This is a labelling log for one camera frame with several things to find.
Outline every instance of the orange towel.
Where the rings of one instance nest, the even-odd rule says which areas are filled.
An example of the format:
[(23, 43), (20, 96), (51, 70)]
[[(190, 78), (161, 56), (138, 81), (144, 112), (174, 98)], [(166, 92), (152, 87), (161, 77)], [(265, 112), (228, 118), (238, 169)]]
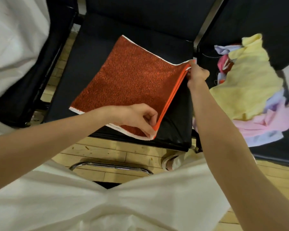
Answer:
[[(158, 112), (157, 124), (153, 127), (157, 131), (189, 68), (188, 62), (172, 64), (121, 36), (70, 110), (81, 114), (106, 105), (146, 103)], [(107, 126), (140, 140), (155, 137), (148, 138), (136, 127)]]

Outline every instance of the chrome bar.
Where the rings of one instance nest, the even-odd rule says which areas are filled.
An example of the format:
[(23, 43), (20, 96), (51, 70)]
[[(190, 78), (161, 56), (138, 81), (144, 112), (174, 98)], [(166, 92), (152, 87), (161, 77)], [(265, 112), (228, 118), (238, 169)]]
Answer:
[(69, 169), (73, 171), (77, 167), (81, 167), (81, 166), (85, 166), (85, 165), (103, 167), (103, 168), (133, 170), (133, 171), (145, 172), (148, 175), (153, 175), (153, 173), (150, 170), (145, 169), (145, 168), (137, 168), (137, 167), (133, 167), (133, 166), (121, 166), (121, 165), (106, 164), (106, 163), (94, 163), (94, 162), (79, 162), (79, 163), (73, 164)]

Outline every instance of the pile of clothes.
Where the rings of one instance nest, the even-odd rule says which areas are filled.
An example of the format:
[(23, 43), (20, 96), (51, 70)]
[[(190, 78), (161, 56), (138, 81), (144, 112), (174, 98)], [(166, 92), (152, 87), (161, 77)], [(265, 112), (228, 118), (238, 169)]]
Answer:
[(245, 138), (249, 147), (283, 138), (289, 129), (289, 104), (283, 80), (271, 67), (262, 35), (242, 38), (242, 45), (215, 46), (217, 86), (212, 96)]

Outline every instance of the right hand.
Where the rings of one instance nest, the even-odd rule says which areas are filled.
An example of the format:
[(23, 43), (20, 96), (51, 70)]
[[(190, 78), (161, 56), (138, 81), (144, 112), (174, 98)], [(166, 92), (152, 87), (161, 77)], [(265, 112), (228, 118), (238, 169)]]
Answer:
[(187, 86), (192, 90), (196, 86), (196, 83), (199, 81), (205, 81), (209, 77), (210, 72), (207, 69), (198, 66), (194, 60), (190, 60), (189, 64), (191, 68), (187, 72), (187, 78), (189, 79)]

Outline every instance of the black chair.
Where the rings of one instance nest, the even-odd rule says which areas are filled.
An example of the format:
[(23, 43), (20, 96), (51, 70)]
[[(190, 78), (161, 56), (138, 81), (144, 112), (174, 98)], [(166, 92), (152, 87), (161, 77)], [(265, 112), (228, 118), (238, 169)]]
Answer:
[[(70, 104), (99, 71), (121, 35), (169, 62), (192, 59), (193, 41), (214, 1), (86, 0), (87, 13), (44, 122), (77, 115), (69, 110)], [(192, 102), (186, 83), (175, 95), (155, 140), (137, 140), (108, 127), (91, 136), (188, 151)]]
[(77, 0), (46, 0), (50, 32), (37, 62), (0, 97), (0, 121), (24, 127), (38, 107), (47, 81), (78, 16)]
[[(263, 47), (275, 70), (289, 65), (289, 0), (224, 0), (197, 48), (198, 64), (210, 71), (207, 79), (210, 88), (216, 85), (219, 72), (220, 55), (215, 52), (214, 45), (240, 43), (242, 37), (256, 33), (262, 33)], [(286, 82), (284, 88), (289, 101)], [(283, 135), (279, 141), (250, 150), (256, 159), (289, 166), (289, 130)]]

